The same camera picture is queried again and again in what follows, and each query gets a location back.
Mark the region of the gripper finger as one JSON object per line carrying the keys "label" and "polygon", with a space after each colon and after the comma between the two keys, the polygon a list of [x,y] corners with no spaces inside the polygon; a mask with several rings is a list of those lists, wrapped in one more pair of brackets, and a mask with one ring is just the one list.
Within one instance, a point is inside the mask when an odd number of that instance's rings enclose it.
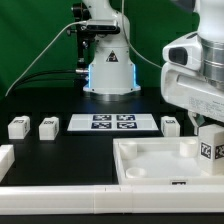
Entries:
{"label": "gripper finger", "polygon": [[188,117],[194,127],[194,134],[198,135],[199,133],[199,128],[204,124],[205,119],[202,115],[193,112],[193,111],[189,111],[188,112]]}

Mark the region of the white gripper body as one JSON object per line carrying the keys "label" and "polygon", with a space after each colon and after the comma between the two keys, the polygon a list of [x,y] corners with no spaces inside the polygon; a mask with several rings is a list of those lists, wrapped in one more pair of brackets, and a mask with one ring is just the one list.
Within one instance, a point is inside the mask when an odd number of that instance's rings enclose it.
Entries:
{"label": "white gripper body", "polygon": [[224,122],[224,43],[186,34],[163,48],[161,93],[170,104]]}

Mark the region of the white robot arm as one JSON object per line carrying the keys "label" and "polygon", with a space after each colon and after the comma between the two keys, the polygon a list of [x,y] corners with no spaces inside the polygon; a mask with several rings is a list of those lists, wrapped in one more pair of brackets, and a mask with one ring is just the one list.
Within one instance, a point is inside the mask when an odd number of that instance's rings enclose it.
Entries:
{"label": "white robot arm", "polygon": [[[161,94],[188,111],[193,125],[205,117],[224,123],[224,0],[171,0],[196,12],[199,26],[163,48]],[[103,100],[137,92],[135,65],[129,58],[130,24],[109,0],[82,0],[91,18],[83,28],[96,35],[94,59],[84,91]]]}

